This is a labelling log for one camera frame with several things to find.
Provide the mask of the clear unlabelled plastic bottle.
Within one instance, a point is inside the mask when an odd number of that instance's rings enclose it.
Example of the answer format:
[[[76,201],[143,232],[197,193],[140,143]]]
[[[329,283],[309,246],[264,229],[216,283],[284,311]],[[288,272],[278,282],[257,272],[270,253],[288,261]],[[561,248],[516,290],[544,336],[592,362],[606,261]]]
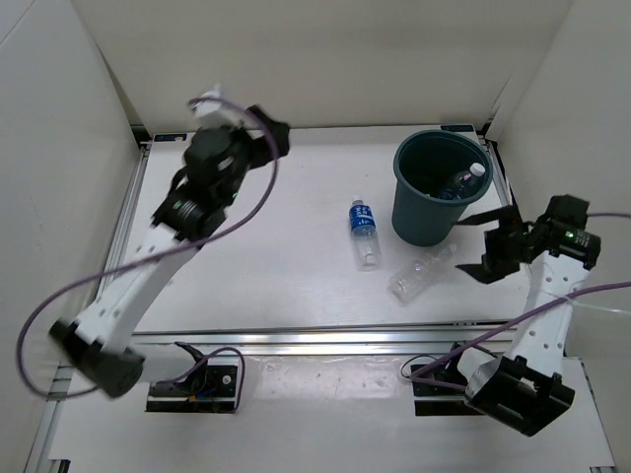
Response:
[[[410,304],[428,288],[438,283],[457,251],[455,243],[446,243],[406,263],[390,277],[388,292],[402,305]]]

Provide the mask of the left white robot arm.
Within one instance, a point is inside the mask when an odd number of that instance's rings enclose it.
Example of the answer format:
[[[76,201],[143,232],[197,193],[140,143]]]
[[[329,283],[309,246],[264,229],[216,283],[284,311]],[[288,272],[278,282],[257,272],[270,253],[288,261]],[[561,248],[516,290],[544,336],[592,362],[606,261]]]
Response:
[[[228,123],[195,132],[130,269],[77,316],[49,330],[74,368],[110,398],[142,380],[147,358],[129,345],[136,326],[173,275],[224,224],[246,173],[290,151],[288,123],[257,105],[246,114],[261,124],[262,136]]]

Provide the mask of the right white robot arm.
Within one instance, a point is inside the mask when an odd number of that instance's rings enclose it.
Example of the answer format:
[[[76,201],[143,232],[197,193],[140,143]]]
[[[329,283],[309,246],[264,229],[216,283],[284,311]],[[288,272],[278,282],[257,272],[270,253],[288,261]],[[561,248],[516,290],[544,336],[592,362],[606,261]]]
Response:
[[[448,390],[464,394],[466,406],[532,437],[572,405],[575,392],[564,385],[564,345],[572,318],[567,302],[547,308],[555,298],[582,288],[600,254],[599,236],[586,230],[589,204],[571,195],[554,196],[534,222],[506,206],[460,220],[463,226],[496,222],[484,235],[477,264],[461,269],[483,284],[530,268],[525,318],[509,349],[492,356],[470,347],[443,369]]]

